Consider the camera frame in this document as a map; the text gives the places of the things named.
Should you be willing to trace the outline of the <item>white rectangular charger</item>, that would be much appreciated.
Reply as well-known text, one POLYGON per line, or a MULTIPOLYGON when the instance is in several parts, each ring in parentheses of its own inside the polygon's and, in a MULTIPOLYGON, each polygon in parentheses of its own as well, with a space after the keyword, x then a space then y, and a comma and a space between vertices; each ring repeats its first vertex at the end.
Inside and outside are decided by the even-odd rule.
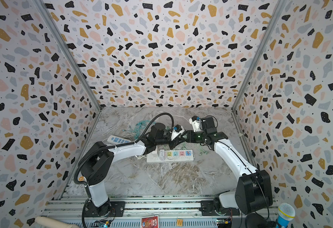
POLYGON ((165 150, 160 150, 159 151, 159 159, 161 161, 164 161, 165 160, 165 150))

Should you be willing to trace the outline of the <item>large colourful power strip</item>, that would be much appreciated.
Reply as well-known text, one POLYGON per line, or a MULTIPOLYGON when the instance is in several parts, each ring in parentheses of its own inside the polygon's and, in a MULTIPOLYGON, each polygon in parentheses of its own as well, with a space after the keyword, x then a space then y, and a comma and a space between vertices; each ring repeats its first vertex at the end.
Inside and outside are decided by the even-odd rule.
POLYGON ((147 155, 147 163, 181 163, 193 162, 194 153, 192 150, 165 150, 165 160, 153 159, 151 154, 147 155))

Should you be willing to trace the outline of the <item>small white blue power strip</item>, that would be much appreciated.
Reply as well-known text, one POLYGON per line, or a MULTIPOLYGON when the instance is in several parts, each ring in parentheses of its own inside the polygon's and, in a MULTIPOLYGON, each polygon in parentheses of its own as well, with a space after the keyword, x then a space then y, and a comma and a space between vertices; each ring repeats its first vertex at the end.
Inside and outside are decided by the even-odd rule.
POLYGON ((130 140, 115 135, 111 135, 108 137, 107 142, 110 144, 117 145, 117 144, 130 143, 130 140))

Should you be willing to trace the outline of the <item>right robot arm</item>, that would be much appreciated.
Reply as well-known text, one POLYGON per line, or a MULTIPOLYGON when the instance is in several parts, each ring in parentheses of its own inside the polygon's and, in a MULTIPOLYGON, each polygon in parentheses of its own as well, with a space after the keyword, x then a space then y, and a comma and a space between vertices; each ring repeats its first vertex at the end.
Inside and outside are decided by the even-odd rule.
POLYGON ((269 208, 273 204, 270 176, 265 170, 258 170, 250 164, 233 146, 225 133, 187 131, 182 138, 187 143, 210 146, 231 169, 237 179, 234 191, 218 195, 220 208, 236 208, 243 214, 269 208))

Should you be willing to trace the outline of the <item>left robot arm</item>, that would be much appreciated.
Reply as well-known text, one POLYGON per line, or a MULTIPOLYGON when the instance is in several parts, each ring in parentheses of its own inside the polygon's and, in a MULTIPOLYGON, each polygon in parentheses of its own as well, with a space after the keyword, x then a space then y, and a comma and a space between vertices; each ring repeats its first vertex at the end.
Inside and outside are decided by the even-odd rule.
POLYGON ((86 211, 93 211, 99 217, 110 215, 112 205, 106 193, 104 179, 112 164, 129 157, 148 155, 155 151, 158 145, 168 144, 171 141, 173 127, 173 116, 169 113, 161 113, 149 122, 135 141, 117 145, 96 142, 79 161, 73 176, 73 182, 84 185, 88 196, 82 210, 82 218, 85 218, 86 211), (162 123, 155 123, 162 116, 168 116, 171 119, 171 128, 168 131, 162 123))

